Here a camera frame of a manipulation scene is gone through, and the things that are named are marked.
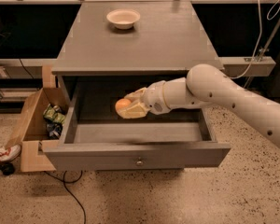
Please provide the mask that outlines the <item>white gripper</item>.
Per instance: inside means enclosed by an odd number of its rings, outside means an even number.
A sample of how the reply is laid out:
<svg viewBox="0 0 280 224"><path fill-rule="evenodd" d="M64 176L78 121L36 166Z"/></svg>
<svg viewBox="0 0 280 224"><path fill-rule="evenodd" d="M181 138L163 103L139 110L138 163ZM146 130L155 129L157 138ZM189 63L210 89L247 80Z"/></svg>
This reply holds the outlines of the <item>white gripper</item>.
<svg viewBox="0 0 280 224"><path fill-rule="evenodd" d="M159 81L151 84L149 87L141 88L124 96L131 102L143 99L145 105L140 102L131 103L120 110L119 115L124 119L140 119L150 111L154 115L166 114L171 111L165 103L164 98L165 81Z"/></svg>

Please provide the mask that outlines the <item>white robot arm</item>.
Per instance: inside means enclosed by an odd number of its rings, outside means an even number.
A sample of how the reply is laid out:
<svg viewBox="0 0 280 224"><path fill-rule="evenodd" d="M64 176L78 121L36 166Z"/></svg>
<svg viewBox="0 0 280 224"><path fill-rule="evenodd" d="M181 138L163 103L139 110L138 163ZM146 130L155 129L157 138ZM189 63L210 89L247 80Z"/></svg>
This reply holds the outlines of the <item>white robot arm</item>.
<svg viewBox="0 0 280 224"><path fill-rule="evenodd" d="M209 64L193 66L185 77L134 91L117 101L115 108L124 119L139 119L148 113L161 115L209 104L229 109L280 148L280 104L238 86Z"/></svg>

